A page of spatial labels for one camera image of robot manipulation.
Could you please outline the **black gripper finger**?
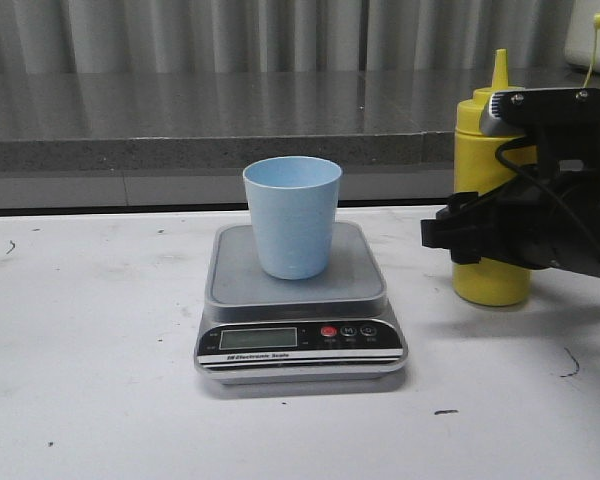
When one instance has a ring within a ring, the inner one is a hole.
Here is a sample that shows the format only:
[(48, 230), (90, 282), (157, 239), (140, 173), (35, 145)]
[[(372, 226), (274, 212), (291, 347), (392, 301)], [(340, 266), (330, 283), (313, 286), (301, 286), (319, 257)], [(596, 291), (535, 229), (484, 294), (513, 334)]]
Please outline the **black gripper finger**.
[(424, 219), (420, 226), (422, 245), (448, 250), (456, 264), (477, 264), (483, 258), (510, 260), (510, 251), (499, 230), (494, 193), (455, 193), (434, 219)]

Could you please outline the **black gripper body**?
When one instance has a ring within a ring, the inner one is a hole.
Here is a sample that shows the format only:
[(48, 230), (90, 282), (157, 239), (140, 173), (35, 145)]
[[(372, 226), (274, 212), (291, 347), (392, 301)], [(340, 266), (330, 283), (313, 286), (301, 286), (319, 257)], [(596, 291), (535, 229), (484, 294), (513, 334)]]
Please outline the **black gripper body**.
[(496, 219), (518, 263), (600, 278), (600, 177), (568, 171), (541, 189), (518, 176), (498, 192)]

